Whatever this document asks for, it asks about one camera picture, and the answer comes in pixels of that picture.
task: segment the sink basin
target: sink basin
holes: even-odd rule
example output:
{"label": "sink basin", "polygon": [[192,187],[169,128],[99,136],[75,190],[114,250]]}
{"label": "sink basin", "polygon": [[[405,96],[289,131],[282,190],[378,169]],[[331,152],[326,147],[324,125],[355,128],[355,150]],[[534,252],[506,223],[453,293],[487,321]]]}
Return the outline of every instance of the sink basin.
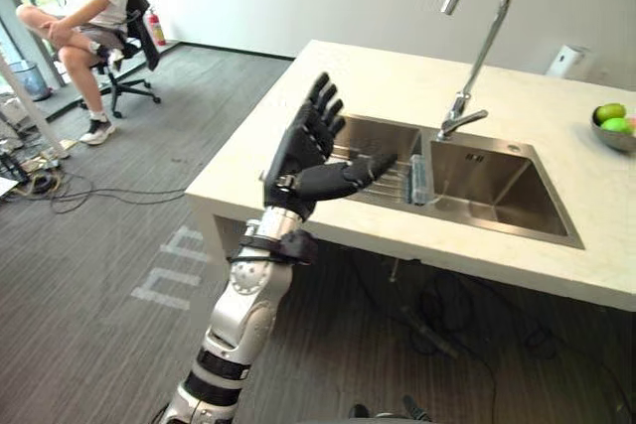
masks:
{"label": "sink basin", "polygon": [[532,146],[465,133],[440,142],[435,128],[346,120],[333,161],[397,154],[396,164],[351,200],[584,248]]}

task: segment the chrome faucet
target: chrome faucet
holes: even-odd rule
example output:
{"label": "chrome faucet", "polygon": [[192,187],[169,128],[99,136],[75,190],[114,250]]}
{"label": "chrome faucet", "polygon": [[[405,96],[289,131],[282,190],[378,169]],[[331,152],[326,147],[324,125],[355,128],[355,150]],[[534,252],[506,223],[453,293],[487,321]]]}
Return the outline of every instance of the chrome faucet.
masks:
{"label": "chrome faucet", "polygon": [[[457,6],[457,2],[459,0],[446,0],[444,5],[441,8],[441,11],[446,15],[452,15],[455,7]],[[464,85],[461,90],[457,92],[455,95],[455,102],[451,106],[450,110],[446,114],[446,117],[441,125],[439,133],[437,133],[437,139],[439,141],[444,141],[450,138],[450,135],[460,126],[464,124],[472,123],[473,121],[477,121],[479,119],[485,118],[488,116],[488,111],[482,109],[477,111],[476,113],[469,114],[468,116],[463,116],[464,109],[466,108],[466,103],[470,100],[470,91],[472,90],[473,84],[477,79],[477,75],[481,70],[481,67],[484,64],[484,60],[486,59],[486,55],[488,55],[488,51],[490,50],[490,46],[493,44],[495,37],[497,37],[497,33],[499,32],[499,28],[506,18],[506,14],[508,13],[508,7],[510,6],[511,0],[501,0],[499,2],[499,9],[497,11],[497,16],[493,21],[493,24],[490,27],[490,31],[488,32],[488,37],[486,37],[486,41],[481,48],[481,52],[479,52],[479,57],[475,61],[472,70],[470,71],[470,76],[468,77],[468,81]]]}

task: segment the white sneaker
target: white sneaker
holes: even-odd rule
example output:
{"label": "white sneaker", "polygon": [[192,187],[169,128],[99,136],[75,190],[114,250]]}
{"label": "white sneaker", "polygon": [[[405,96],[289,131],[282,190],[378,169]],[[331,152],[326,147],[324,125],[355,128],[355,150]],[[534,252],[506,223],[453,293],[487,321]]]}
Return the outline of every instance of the white sneaker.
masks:
{"label": "white sneaker", "polygon": [[121,61],[124,59],[123,52],[118,49],[112,49],[108,54],[108,67],[113,71],[121,70]]}
{"label": "white sneaker", "polygon": [[88,132],[84,134],[79,141],[82,143],[96,146],[103,143],[108,136],[115,132],[115,127],[110,121],[99,121],[98,119],[92,119],[90,121],[90,128]]}

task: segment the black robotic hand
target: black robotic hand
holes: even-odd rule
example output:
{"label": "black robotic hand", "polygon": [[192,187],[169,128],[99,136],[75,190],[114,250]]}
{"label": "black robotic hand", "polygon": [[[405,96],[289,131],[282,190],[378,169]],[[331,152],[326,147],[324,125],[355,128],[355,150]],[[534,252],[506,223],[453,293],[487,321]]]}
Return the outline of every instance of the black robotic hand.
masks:
{"label": "black robotic hand", "polygon": [[282,137],[265,177],[266,207],[296,212],[306,220],[317,201],[349,196],[378,179],[396,161],[395,154],[325,164],[334,138],[345,126],[343,102],[330,104],[338,89],[322,73]]}

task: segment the white countertop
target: white countertop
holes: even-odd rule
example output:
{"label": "white countertop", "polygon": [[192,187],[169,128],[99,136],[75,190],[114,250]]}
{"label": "white countertop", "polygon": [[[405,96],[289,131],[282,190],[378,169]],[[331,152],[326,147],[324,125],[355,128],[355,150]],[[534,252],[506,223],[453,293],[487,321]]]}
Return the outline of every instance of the white countertop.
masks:
{"label": "white countertop", "polygon": [[[258,177],[322,71],[338,86],[345,114],[437,127],[469,70],[311,42],[187,194],[210,216],[259,217]],[[490,115],[461,129],[533,145],[584,250],[348,200],[320,203],[305,228],[333,242],[636,311],[635,157],[601,144],[589,126],[593,108],[613,101],[633,108],[636,93],[484,67],[466,114],[485,108]]]}

